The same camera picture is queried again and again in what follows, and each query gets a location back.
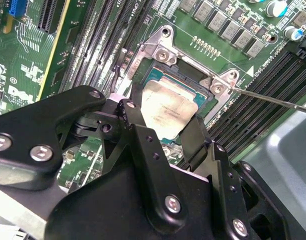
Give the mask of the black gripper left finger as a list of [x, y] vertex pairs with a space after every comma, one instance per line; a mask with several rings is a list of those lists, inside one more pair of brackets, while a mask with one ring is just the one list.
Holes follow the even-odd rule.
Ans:
[[55, 181], [63, 152], [92, 134], [108, 143], [108, 162], [133, 164], [141, 206], [154, 228], [182, 228], [188, 210], [156, 132], [139, 103], [79, 86], [0, 116], [0, 186], [45, 190]]

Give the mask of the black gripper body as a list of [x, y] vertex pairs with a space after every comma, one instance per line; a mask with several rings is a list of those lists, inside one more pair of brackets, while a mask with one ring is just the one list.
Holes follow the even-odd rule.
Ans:
[[211, 184], [172, 167], [188, 207], [185, 226], [163, 235], [149, 223], [132, 166], [120, 166], [62, 199], [46, 225], [49, 240], [225, 240], [213, 220]]

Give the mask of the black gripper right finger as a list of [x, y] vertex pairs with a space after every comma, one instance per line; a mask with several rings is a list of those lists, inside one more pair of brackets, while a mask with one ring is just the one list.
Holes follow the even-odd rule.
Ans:
[[289, 240], [291, 232], [281, 201], [259, 174], [232, 164], [228, 153], [194, 115], [180, 132], [185, 168], [211, 185], [213, 228], [222, 239]]

